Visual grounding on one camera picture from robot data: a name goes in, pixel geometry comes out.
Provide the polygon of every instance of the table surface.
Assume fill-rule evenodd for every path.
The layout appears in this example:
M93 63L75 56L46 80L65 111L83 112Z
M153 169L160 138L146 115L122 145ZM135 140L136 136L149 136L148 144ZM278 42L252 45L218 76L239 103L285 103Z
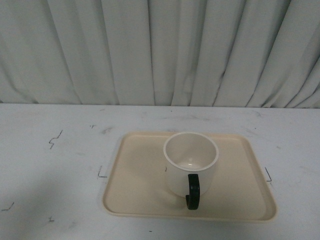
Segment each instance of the table surface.
M277 217L241 223L110 215L102 197L131 131L246 137ZM320 109L3 103L0 239L319 239L319 156Z

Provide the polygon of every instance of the white curtain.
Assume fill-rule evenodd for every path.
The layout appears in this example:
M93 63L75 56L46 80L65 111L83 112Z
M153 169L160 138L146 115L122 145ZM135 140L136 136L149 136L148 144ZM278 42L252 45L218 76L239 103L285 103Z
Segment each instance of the white curtain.
M320 108L320 0L0 0L3 103Z

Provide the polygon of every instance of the tray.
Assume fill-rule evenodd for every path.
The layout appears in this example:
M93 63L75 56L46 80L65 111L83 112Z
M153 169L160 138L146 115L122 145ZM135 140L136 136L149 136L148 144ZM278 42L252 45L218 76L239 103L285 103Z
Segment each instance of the tray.
M163 145L175 132L130 132L121 141L103 195L116 216L266 222L277 206L249 141L236 134L204 133L220 155L210 189L197 210L166 185Z

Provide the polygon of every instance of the mug handle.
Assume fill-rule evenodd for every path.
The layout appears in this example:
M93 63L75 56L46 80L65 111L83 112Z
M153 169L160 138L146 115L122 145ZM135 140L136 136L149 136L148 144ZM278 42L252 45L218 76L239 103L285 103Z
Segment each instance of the mug handle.
M196 210L200 202L200 184L198 174L188 174L189 195L185 195L186 205L189 210Z

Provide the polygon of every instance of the mug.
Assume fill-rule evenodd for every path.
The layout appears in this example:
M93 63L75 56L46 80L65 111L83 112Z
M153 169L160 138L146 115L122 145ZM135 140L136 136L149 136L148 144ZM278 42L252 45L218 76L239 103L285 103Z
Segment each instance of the mug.
M212 182L219 157L217 144L201 133L179 132L165 141L163 152L169 189L186 199L188 209L198 209L200 195Z

